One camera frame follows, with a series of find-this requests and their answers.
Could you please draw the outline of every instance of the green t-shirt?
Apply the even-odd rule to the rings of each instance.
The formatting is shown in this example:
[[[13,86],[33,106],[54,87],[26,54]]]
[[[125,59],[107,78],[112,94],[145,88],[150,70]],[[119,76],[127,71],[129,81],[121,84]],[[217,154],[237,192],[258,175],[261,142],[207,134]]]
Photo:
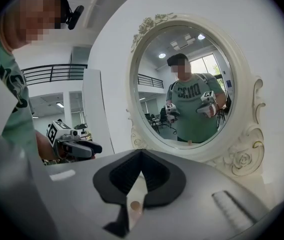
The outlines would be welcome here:
[[[185,141],[201,143],[211,138],[217,132],[217,116],[207,118],[196,110],[201,106],[201,96],[204,92],[214,91],[215,94],[223,93],[216,78],[211,74],[203,74],[207,83],[197,74],[187,82],[177,81],[172,94],[170,88],[166,100],[172,100],[180,115],[177,117],[177,136]]]
[[[26,78],[18,67],[15,57],[4,49],[1,40],[0,79],[18,100],[5,125],[2,136],[24,148],[27,154],[38,155]]]

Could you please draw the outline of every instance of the backpack strap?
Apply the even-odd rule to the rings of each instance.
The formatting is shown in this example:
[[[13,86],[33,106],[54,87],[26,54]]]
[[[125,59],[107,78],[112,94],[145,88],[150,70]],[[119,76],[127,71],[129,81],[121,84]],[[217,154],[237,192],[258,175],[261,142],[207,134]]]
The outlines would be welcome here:
[[[174,86],[176,85],[177,81],[175,81],[174,83],[172,83],[170,85],[170,92],[171,92],[171,96],[172,96],[172,92],[173,92],[173,89],[174,89]]]
[[[205,74],[196,73],[196,75],[199,76],[203,80],[203,82],[207,84],[208,80]]]

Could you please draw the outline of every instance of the man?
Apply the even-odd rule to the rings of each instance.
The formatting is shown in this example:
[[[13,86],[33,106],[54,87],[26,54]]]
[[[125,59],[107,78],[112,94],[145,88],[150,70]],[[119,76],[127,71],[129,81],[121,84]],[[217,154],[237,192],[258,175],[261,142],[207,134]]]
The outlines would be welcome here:
[[[0,79],[18,99],[2,136],[46,160],[57,157],[47,137],[34,129],[26,79],[12,51],[38,40],[49,29],[60,28],[68,12],[67,0],[16,0],[0,15]]]
[[[211,118],[196,110],[201,106],[201,96],[208,91],[216,95],[216,111],[226,103],[226,96],[216,78],[211,74],[192,73],[187,56],[179,53],[167,60],[171,71],[177,74],[177,82],[170,85],[166,104],[173,103],[180,115],[177,117],[177,140],[202,143],[217,132],[217,117]]]

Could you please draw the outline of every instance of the white mirror frame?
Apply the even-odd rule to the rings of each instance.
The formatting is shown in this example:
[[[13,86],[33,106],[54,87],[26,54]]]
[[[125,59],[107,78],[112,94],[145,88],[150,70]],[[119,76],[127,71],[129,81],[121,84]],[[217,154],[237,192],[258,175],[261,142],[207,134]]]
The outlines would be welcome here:
[[[226,56],[234,79],[234,100],[229,118],[215,137],[196,148],[172,147],[163,141],[144,114],[138,95],[138,66],[141,57],[153,40],[172,26],[187,26],[200,30],[214,41]],[[157,14],[146,18],[134,35],[126,75],[127,112],[132,121],[131,142],[135,149],[152,149],[211,165],[231,177],[245,176],[256,171],[264,156],[263,133],[260,128],[259,109],[265,103],[258,96],[263,82],[253,76],[249,65],[235,41],[208,20],[186,14]]]

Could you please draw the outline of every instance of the headphones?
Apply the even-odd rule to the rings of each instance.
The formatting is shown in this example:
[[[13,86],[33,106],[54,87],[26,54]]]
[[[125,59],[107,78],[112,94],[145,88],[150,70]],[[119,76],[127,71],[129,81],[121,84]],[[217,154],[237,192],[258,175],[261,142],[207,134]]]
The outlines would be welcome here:
[[[82,5],[77,6],[74,12],[72,12],[70,5],[67,0],[61,0],[61,6],[65,8],[65,14],[61,15],[61,22],[55,23],[55,28],[60,29],[62,23],[66,23],[68,25],[68,29],[72,30],[76,26],[76,23],[81,16],[84,7]]]

